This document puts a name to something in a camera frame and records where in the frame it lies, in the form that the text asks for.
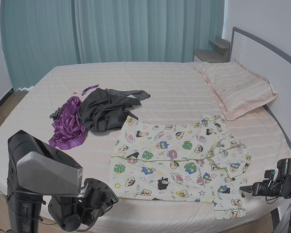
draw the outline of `mattress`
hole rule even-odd
[[[222,114],[214,94],[194,68],[205,62],[112,62],[60,66],[51,70],[16,106],[0,127],[0,191],[7,193],[7,139],[24,130],[47,142],[53,135],[49,115],[75,92],[99,83],[102,89],[142,89],[151,94],[141,106],[130,108],[145,122],[193,125],[204,113]],[[247,170],[248,184],[262,181],[264,170],[276,169],[291,150],[279,126],[263,109],[257,108],[234,121],[226,121],[235,138],[252,153]],[[65,152],[84,168],[83,179],[93,177],[108,183],[109,157],[119,130],[88,132],[83,145]],[[247,213],[236,219],[216,220],[210,203],[123,199],[98,219],[93,232],[220,232],[256,220],[279,206],[268,205],[264,197],[246,194]],[[50,218],[47,205],[41,215]]]

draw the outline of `striped pillow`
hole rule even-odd
[[[213,93],[227,120],[263,106],[278,95],[269,81],[236,62],[209,64],[199,72]]]

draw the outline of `teal curtain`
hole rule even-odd
[[[59,65],[193,60],[222,35],[224,0],[1,0],[14,88]]]

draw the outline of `white headboard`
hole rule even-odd
[[[235,59],[249,70],[266,77],[277,89],[278,97],[264,108],[276,119],[291,149],[291,56],[234,27],[228,61]]]

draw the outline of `purple satin garment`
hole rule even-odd
[[[69,150],[83,144],[85,127],[77,116],[80,104],[79,97],[71,97],[60,109],[57,120],[52,123],[55,133],[49,140],[52,147]]]

